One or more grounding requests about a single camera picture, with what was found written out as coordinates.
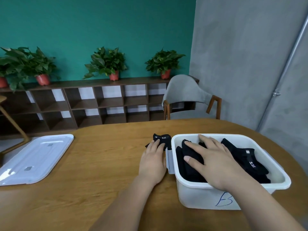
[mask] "gray wall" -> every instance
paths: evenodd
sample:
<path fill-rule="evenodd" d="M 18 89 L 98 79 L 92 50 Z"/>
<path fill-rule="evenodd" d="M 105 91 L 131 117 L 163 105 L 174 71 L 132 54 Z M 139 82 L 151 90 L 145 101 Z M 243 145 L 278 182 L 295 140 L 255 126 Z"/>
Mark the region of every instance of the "gray wall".
<path fill-rule="evenodd" d="M 221 119 L 256 129 L 307 7 L 308 0 L 197 0 L 189 74 L 223 99 Z"/>
<path fill-rule="evenodd" d="M 260 132 L 286 149 L 308 175 L 308 29 Z"/>

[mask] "forearm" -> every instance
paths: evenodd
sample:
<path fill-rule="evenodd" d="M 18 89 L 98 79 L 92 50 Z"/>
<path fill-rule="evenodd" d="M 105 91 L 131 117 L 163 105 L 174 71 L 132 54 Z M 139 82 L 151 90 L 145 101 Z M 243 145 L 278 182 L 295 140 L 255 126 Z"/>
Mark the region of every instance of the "forearm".
<path fill-rule="evenodd" d="M 304 228 L 257 181 L 244 179 L 230 189 L 253 230 L 304 231 Z"/>
<path fill-rule="evenodd" d="M 89 231 L 136 231 L 153 185 L 141 177 L 123 191 Z"/>

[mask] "left hand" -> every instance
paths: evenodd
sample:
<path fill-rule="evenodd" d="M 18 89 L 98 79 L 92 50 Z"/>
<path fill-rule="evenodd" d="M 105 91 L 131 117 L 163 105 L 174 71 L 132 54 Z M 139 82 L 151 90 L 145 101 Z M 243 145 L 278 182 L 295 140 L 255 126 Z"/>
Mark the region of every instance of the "left hand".
<path fill-rule="evenodd" d="M 160 183 L 166 173 L 166 158 L 163 158 L 165 144 L 158 146 L 160 140 L 154 140 L 143 152 L 139 165 L 139 177 L 151 183 L 152 186 Z"/>

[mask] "gray chair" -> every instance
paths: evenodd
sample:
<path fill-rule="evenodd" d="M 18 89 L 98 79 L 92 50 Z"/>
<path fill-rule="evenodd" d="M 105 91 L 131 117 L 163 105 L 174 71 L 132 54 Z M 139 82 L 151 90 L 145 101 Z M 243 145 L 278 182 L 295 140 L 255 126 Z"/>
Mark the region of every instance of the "gray chair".
<path fill-rule="evenodd" d="M 206 112 L 201 110 L 185 110 L 170 113 L 171 104 L 185 101 L 201 102 L 204 104 L 207 104 L 207 101 L 210 102 Z M 209 113 L 214 101 L 217 101 L 216 119 L 220 119 L 221 98 L 214 95 L 211 96 L 209 93 L 203 91 L 191 76 L 185 74 L 176 75 L 170 80 L 163 98 L 164 120 L 166 120 L 166 117 L 168 120 L 211 118 Z"/>

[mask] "round table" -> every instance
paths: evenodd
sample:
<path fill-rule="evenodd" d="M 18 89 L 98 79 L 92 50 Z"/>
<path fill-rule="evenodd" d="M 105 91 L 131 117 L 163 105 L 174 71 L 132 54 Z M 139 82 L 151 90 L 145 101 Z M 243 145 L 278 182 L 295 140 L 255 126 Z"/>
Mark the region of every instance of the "round table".
<path fill-rule="evenodd" d="M 0 187 L 1 230 L 87 230 L 137 176 L 144 146 L 154 133 L 224 133 L 252 138 L 291 178 L 291 187 L 275 191 L 274 198 L 298 220 L 308 214 L 307 177 L 293 157 L 273 141 L 223 120 L 167 120 L 91 126 L 72 132 L 75 140 L 45 179 Z M 139 230 L 250 229 L 241 211 L 184 207 L 175 176 L 167 173 L 148 199 Z"/>

